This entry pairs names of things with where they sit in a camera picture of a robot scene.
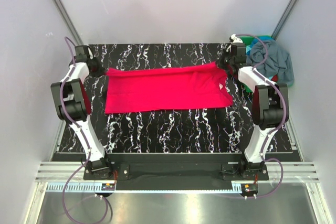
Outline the red t shirt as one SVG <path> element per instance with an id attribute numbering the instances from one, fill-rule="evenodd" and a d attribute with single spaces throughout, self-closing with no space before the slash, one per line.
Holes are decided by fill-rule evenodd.
<path id="1" fill-rule="evenodd" d="M 225 108 L 233 98 L 215 62 L 199 66 L 122 71 L 109 69 L 106 114 Z"/>

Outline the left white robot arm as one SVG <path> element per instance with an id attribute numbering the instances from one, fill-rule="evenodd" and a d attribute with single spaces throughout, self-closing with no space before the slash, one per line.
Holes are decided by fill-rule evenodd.
<path id="1" fill-rule="evenodd" d="M 52 98 L 58 117 L 72 128 L 85 151 L 85 178 L 107 180 L 113 167 L 92 126 L 91 102 L 83 85 L 87 77 L 104 76 L 106 70 L 89 46 L 76 46 L 75 53 L 65 77 L 51 84 Z"/>

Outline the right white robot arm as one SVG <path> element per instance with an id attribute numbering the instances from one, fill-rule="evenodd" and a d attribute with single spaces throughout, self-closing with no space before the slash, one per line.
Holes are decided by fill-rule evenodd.
<path id="1" fill-rule="evenodd" d="M 276 132 L 288 121 L 288 88 L 276 84 L 246 62 L 243 42 L 231 42 L 217 65 L 253 92 L 251 115 L 254 130 L 234 174 L 250 180 L 265 170 L 267 148 Z"/>

